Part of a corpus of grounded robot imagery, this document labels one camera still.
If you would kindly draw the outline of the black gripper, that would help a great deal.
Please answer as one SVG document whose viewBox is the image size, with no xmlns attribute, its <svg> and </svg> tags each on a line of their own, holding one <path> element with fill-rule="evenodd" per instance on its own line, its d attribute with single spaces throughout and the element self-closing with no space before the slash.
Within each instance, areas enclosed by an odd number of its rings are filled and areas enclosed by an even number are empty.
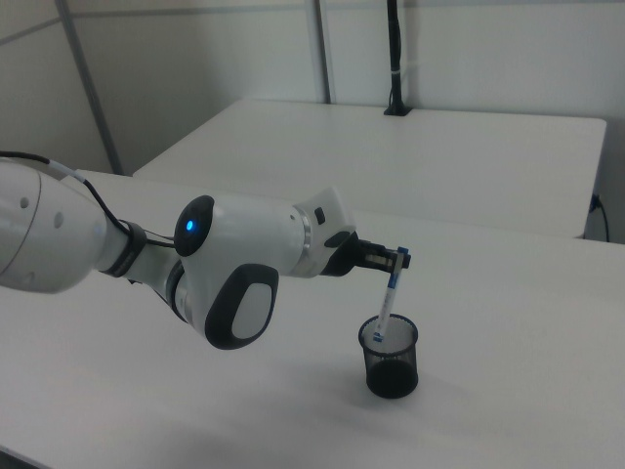
<svg viewBox="0 0 625 469">
<path fill-rule="evenodd" d="M 351 236 L 348 239 L 348 271 L 353 268 L 400 273 L 402 266 L 409 269 L 411 255 L 402 250 L 395 252 L 382 244 Z"/>
</svg>

